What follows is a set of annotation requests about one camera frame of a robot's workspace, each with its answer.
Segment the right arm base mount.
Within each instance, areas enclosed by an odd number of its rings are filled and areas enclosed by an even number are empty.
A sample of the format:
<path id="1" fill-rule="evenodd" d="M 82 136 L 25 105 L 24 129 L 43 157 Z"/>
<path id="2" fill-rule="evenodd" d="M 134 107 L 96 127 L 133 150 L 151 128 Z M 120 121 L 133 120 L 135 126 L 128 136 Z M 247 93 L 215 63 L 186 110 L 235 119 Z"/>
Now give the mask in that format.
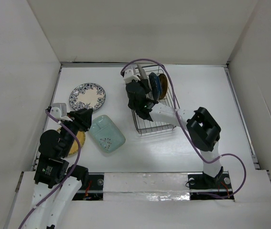
<path id="1" fill-rule="evenodd" d="M 189 188 L 190 200 L 234 200 L 228 173 L 223 173 L 217 181 L 205 180 L 202 173 L 191 173 L 185 186 Z"/>

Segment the yellow patterned round plate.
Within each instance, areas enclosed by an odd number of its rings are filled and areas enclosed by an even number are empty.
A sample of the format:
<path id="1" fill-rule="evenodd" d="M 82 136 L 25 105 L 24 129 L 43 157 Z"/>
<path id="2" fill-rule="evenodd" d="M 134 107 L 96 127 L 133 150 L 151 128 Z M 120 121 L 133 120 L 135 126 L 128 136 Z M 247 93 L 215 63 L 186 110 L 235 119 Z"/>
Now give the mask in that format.
<path id="1" fill-rule="evenodd" d="M 160 84 L 161 84 L 161 89 L 162 89 L 162 92 L 160 93 L 159 99 L 162 100 L 162 99 L 164 99 L 164 97 L 165 97 L 166 94 L 167 94 L 168 80 L 167 80 L 166 75 L 163 74 L 163 73 L 159 74 L 158 77 L 159 77 Z"/>

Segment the dark blue leaf dish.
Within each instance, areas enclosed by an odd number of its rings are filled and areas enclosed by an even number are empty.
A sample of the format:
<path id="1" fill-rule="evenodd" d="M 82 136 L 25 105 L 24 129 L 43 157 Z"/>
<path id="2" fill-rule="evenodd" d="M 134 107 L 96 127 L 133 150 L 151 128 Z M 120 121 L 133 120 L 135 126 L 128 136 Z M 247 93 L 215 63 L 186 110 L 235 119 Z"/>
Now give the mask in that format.
<path id="1" fill-rule="evenodd" d="M 159 100 L 162 93 L 162 87 L 159 77 L 154 72 L 151 72 L 149 74 L 149 81 L 151 85 L 153 99 Z"/>

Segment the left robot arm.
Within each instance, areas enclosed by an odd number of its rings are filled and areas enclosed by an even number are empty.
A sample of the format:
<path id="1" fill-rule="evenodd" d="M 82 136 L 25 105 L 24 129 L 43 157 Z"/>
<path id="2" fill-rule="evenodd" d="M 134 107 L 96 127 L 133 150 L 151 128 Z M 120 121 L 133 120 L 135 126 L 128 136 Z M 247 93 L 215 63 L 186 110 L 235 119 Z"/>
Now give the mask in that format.
<path id="1" fill-rule="evenodd" d="M 93 109 L 64 112 L 60 104 L 45 111 L 47 116 L 60 125 L 60 131 L 47 130 L 40 136 L 40 153 L 34 175 L 31 210 L 19 225 L 21 229 L 56 229 L 74 195 L 89 183 L 88 168 L 79 166 L 77 157 L 70 165 L 65 158 L 73 143 L 81 144 L 78 132 L 86 132 L 92 124 Z"/>

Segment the grey reindeer plate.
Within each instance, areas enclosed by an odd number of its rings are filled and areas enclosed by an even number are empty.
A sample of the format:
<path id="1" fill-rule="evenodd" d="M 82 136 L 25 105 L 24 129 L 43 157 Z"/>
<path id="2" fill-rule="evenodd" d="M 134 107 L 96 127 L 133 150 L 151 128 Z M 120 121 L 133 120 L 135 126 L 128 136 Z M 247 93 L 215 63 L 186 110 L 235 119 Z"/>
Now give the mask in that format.
<path id="1" fill-rule="evenodd" d="M 139 79 L 141 81 L 149 81 L 149 77 L 147 76 L 146 72 L 144 71 L 144 69 L 142 68 L 142 66 L 140 64 L 136 64 L 137 65 L 137 68 L 138 68 L 138 71 L 139 71 Z"/>

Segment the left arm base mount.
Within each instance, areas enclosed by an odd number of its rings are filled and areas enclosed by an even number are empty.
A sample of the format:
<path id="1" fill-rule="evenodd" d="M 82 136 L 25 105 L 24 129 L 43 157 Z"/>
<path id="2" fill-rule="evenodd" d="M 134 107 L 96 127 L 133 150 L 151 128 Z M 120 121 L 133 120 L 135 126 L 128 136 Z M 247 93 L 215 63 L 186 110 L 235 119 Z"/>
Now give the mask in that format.
<path id="1" fill-rule="evenodd" d="M 90 173 L 88 182 L 73 197 L 74 201 L 103 200 L 104 173 Z"/>

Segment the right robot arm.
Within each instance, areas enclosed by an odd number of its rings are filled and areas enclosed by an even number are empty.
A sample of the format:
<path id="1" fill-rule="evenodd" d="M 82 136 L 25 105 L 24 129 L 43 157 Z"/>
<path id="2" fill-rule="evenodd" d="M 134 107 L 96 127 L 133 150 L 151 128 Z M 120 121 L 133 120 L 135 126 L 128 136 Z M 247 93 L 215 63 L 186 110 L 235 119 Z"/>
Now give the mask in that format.
<path id="1" fill-rule="evenodd" d="M 127 83 L 128 107 L 143 120 L 181 127 L 203 161 L 202 175 L 195 183 L 200 185 L 201 189 L 215 188 L 223 174 L 218 152 L 221 132 L 218 123 L 204 107 L 194 111 L 169 107 L 147 98 L 147 91 L 146 85 L 140 81 Z"/>

